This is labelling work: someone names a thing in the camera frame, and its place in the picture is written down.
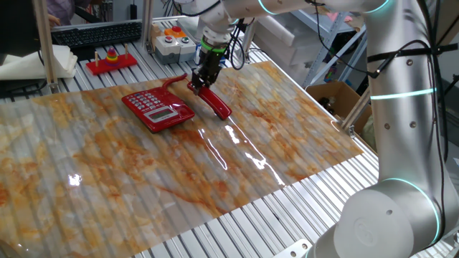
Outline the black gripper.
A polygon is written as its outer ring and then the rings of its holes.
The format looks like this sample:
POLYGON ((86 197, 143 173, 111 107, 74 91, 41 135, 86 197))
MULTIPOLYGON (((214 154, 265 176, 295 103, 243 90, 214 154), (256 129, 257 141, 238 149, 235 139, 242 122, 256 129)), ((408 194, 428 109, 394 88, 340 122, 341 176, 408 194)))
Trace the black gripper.
POLYGON ((223 54, 211 50, 201 49, 199 52, 199 63, 193 70, 190 87, 194 94, 202 87, 210 88, 216 81, 222 65, 220 64, 223 54))

